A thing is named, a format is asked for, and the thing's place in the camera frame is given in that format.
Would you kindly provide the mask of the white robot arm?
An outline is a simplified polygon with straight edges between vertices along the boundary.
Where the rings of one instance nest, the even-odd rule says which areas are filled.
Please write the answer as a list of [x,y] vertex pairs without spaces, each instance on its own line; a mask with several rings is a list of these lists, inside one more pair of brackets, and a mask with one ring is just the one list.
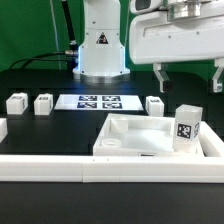
[[135,18],[129,46],[120,43],[120,1],[84,0],[85,37],[74,76],[107,82],[127,74],[125,55],[135,64],[151,64],[160,90],[169,87],[164,65],[212,60],[217,68],[211,90],[223,90],[224,0],[130,0]]

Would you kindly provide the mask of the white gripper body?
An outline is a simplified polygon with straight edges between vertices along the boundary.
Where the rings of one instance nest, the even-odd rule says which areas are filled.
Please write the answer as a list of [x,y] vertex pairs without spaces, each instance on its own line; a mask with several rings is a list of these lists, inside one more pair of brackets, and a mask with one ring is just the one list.
[[224,3],[163,3],[135,14],[129,53],[134,64],[224,58]]

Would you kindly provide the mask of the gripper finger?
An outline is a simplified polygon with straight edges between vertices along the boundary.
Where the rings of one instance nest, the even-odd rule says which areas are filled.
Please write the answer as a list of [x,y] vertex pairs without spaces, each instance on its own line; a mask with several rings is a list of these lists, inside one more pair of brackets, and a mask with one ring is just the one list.
[[214,66],[217,68],[210,83],[211,91],[213,93],[221,93],[223,91],[224,78],[224,58],[217,58],[214,60]]
[[162,93],[168,92],[170,90],[171,82],[167,75],[164,65],[161,63],[154,63],[153,64],[153,72],[159,81],[160,91]]

